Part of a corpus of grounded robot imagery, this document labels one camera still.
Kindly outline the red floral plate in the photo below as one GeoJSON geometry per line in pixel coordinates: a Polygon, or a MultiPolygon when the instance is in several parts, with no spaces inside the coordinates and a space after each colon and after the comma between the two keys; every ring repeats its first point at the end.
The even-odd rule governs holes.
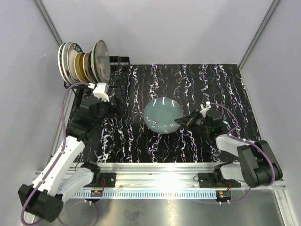
{"type": "Polygon", "coordinates": [[[89,73],[90,73],[90,77],[91,77],[91,82],[95,82],[95,77],[92,71],[92,65],[91,65],[91,51],[89,52],[88,55],[88,66],[89,66],[89,73]]]}

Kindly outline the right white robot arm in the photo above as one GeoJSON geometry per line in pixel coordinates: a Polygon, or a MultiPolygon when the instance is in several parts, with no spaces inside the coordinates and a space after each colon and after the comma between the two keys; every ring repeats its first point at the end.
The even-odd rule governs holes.
{"type": "Polygon", "coordinates": [[[269,186],[283,178],[282,169],[268,142],[228,135],[225,123],[216,110],[195,110],[188,116],[175,119],[175,122],[206,138],[213,147],[238,157],[238,162],[215,166],[213,182],[218,187],[224,187],[231,181],[241,181],[255,188],[269,186]]]}

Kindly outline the white plate watermelon pattern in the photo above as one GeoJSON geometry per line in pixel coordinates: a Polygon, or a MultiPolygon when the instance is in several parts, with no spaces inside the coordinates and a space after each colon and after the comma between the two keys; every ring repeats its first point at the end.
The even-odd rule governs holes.
{"type": "Polygon", "coordinates": [[[73,79],[70,77],[70,72],[69,72],[68,63],[67,63],[67,53],[68,53],[68,48],[70,45],[71,45],[71,42],[67,42],[63,45],[61,60],[62,60],[63,74],[66,78],[66,82],[69,84],[73,84],[73,79]]]}

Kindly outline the yellow patterned small plate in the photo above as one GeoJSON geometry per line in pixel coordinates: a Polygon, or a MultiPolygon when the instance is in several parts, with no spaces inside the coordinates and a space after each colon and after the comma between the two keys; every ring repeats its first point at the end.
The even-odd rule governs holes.
{"type": "Polygon", "coordinates": [[[79,72],[80,72],[81,81],[86,82],[86,77],[83,69],[83,56],[84,53],[81,53],[79,56],[79,72]]]}

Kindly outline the grey plate deer pattern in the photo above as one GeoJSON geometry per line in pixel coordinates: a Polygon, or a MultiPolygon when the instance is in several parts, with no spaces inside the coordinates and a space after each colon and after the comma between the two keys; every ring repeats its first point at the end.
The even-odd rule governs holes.
{"type": "Polygon", "coordinates": [[[103,40],[95,44],[95,69],[99,80],[109,83],[111,75],[110,56],[108,48],[103,40]]]}

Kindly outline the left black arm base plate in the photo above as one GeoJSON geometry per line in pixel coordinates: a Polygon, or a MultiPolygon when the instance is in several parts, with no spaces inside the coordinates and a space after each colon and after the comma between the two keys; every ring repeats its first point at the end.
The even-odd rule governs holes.
{"type": "Polygon", "coordinates": [[[116,184],[116,173],[105,172],[105,173],[98,173],[97,175],[93,176],[92,182],[86,187],[102,187],[105,188],[114,188],[116,184]]]}

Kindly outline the small cream floral plate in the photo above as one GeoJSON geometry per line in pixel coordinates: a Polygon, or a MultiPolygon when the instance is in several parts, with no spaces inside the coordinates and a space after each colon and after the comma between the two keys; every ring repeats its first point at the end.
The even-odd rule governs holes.
{"type": "Polygon", "coordinates": [[[77,53],[75,58],[74,58],[74,69],[75,69],[75,74],[76,74],[76,77],[79,81],[80,80],[80,71],[79,71],[79,57],[80,57],[80,54],[81,53],[77,53]]]}

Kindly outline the teal bottom plate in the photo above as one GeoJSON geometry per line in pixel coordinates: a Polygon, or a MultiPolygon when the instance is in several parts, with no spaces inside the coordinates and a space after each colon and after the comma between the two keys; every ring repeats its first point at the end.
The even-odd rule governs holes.
{"type": "Polygon", "coordinates": [[[182,107],[167,97],[152,99],[143,111],[146,126],[157,134],[170,134],[177,131],[180,124],[175,120],[182,117],[182,107]]]}

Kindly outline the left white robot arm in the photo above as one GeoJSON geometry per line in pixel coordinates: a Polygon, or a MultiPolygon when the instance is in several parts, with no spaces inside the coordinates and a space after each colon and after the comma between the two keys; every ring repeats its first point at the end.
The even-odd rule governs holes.
{"type": "Polygon", "coordinates": [[[66,172],[74,159],[88,144],[103,120],[116,117],[116,109],[107,99],[88,96],[83,98],[76,119],[64,131],[59,149],[30,185],[21,185],[18,196],[21,213],[28,212],[47,222],[56,220],[63,205],[82,187],[105,185],[101,168],[95,162],[85,162],[67,180],[66,172]]]}

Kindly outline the white plate dark green rim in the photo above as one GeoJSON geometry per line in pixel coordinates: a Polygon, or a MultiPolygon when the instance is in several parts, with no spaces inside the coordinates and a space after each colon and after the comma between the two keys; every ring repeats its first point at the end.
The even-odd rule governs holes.
{"type": "Polygon", "coordinates": [[[82,48],[77,43],[72,43],[67,50],[67,66],[72,84],[77,83],[79,81],[75,73],[74,61],[76,55],[82,52],[82,48]]]}

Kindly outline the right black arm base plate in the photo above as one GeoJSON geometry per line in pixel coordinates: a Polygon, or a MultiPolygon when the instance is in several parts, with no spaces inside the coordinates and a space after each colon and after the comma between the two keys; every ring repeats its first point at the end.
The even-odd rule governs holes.
{"type": "Polygon", "coordinates": [[[200,188],[240,188],[241,184],[235,180],[219,180],[213,173],[198,173],[197,182],[200,188]]]}

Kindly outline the cream plate dark floral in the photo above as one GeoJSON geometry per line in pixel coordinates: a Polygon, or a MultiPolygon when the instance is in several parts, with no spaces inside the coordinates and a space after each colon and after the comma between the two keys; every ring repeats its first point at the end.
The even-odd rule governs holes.
{"type": "Polygon", "coordinates": [[[88,67],[88,53],[84,53],[83,55],[83,70],[87,81],[90,81],[89,77],[89,67],[88,67]]]}

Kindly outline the mint green flower plate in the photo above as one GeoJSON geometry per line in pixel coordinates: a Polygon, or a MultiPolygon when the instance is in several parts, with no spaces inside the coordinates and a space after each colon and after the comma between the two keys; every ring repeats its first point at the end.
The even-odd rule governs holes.
{"type": "Polygon", "coordinates": [[[92,72],[94,74],[95,80],[98,82],[99,78],[98,78],[98,74],[95,68],[95,48],[96,48],[96,44],[93,46],[92,48],[92,52],[91,52],[91,68],[92,68],[92,72]]]}

